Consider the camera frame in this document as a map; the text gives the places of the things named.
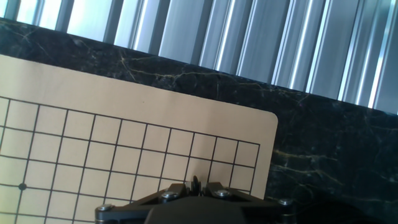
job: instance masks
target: screw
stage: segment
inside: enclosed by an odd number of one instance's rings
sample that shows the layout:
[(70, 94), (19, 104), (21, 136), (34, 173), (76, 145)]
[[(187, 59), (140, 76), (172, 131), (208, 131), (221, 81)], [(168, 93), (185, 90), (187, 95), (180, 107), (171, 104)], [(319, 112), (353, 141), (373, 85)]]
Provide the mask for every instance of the screw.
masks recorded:
[(226, 197), (230, 194), (227, 190), (217, 190), (215, 193), (220, 197)]
[(112, 205), (112, 204), (104, 204), (104, 205), (101, 205), (101, 206), (97, 207), (97, 209), (99, 211), (107, 211), (107, 210), (109, 210), (109, 209), (111, 209), (113, 207), (114, 207), (114, 205)]
[(279, 202), (279, 204), (285, 205), (285, 206), (293, 204), (293, 200), (291, 198), (282, 198), (278, 202)]
[(164, 193), (162, 193), (162, 197), (163, 198), (174, 198), (177, 195), (178, 194), (176, 192), (164, 192)]

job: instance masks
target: black dot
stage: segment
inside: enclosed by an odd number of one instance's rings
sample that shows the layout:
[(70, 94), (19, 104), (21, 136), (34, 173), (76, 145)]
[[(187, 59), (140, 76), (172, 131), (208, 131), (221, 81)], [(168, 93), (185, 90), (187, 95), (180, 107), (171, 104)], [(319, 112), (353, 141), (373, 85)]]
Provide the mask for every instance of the black dot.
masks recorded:
[(19, 186), (18, 186), (18, 188), (19, 188), (19, 190), (25, 190), (26, 189), (26, 184), (24, 184), (24, 183), (21, 183)]

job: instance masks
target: metal panel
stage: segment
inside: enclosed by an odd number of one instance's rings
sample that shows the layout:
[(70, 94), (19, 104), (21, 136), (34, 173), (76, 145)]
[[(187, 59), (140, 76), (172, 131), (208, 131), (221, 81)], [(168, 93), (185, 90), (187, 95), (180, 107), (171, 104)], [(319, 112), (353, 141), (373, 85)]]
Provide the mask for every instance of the metal panel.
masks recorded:
[(17, 21), (33, 24), (37, 0), (21, 0)]
[(127, 0), (123, 7), (114, 44), (132, 48), (143, 0)]
[(256, 0), (253, 4), (238, 75), (270, 83), (289, 1)]
[(0, 17), (4, 17), (7, 8), (7, 0), (0, 0)]
[(390, 1), (369, 107), (398, 114), (398, 5)]
[(216, 59), (216, 70), (236, 73), (252, 6), (252, 0), (231, 0)]
[(172, 0), (159, 56), (198, 64), (201, 47), (196, 52), (194, 49), (196, 42), (201, 40), (201, 45), (203, 44), (211, 4), (209, 0)]
[(358, 0), (326, 2), (306, 91), (337, 99), (357, 7)]
[(16, 21), (20, 5), (21, 5), (21, 0), (8, 1), (6, 11), (4, 13), (4, 18)]
[(206, 68), (215, 68), (215, 62), (220, 46), (223, 27), (225, 24), (230, 0), (213, 0), (209, 23), (207, 25), (205, 41), (200, 55), (199, 65)]
[(144, 0), (134, 38), (134, 50), (152, 54), (159, 52), (159, 48), (156, 47), (160, 47), (169, 4), (170, 0)]
[[(362, 106), (367, 106), (369, 103), (390, 1), (362, 1), (359, 4), (357, 11), (358, 34), (354, 44), (353, 38), (351, 38), (353, 46), (351, 47), (350, 44), (349, 49), (353, 49), (353, 53), (350, 55), (349, 51), (347, 59), (351, 56), (353, 58), (350, 65), (347, 64), (348, 61), (346, 62), (343, 75), (347, 74), (347, 80), (343, 76), (342, 81), (342, 84), (347, 83), (343, 93), (343, 100), (347, 102)], [(354, 26), (353, 35), (356, 35), (356, 32)]]
[(54, 30), (57, 25), (60, 6), (61, 0), (45, 1), (39, 26)]
[(44, 7), (44, 0), (37, 0), (35, 13), (33, 15), (33, 21), (32, 21), (32, 24), (35, 26), (38, 26), (40, 24), (40, 19), (42, 18), (42, 13), (43, 13), (43, 7)]
[(55, 30), (66, 32), (75, 0), (62, 0)]
[(111, 9), (109, 10), (108, 21), (106, 23), (103, 42), (113, 44), (118, 30), (120, 14), (122, 11), (123, 0), (112, 0)]
[(102, 41), (112, 0), (75, 0), (68, 33)]
[(272, 84), (304, 91), (325, 1), (290, 2)]
[(159, 54), (169, 6), (170, 0), (161, 0), (159, 3), (154, 24), (154, 31), (152, 33), (152, 38), (150, 39), (150, 46), (148, 51), (148, 53), (150, 54)]

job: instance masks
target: tan board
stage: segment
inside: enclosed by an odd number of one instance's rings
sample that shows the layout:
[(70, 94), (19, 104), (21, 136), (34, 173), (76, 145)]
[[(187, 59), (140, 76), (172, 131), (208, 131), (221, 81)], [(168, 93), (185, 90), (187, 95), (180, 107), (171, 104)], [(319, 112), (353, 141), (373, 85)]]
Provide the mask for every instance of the tan board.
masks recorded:
[(273, 113), (3, 55), (0, 67), (1, 223), (92, 222), (98, 205), (193, 175), (264, 196)]

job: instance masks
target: black plastic part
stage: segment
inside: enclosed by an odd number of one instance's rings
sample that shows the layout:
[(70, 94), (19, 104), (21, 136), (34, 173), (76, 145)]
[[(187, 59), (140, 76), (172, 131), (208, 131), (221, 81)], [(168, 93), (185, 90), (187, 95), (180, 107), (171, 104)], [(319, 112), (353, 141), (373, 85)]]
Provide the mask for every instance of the black plastic part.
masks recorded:
[[(238, 190), (208, 183), (198, 195), (195, 181), (190, 190), (185, 184), (172, 184), (167, 191), (176, 197), (164, 198), (165, 190), (123, 207), (95, 210), (96, 224), (136, 223), (283, 223), (283, 224), (380, 224), (357, 208), (344, 203), (328, 202), (296, 211), (295, 204), (280, 205), (261, 200)], [(227, 197), (215, 192), (227, 190)]]
[(199, 196), (201, 189), (201, 183), (198, 180), (197, 176), (193, 176), (193, 180), (191, 182), (191, 196)]

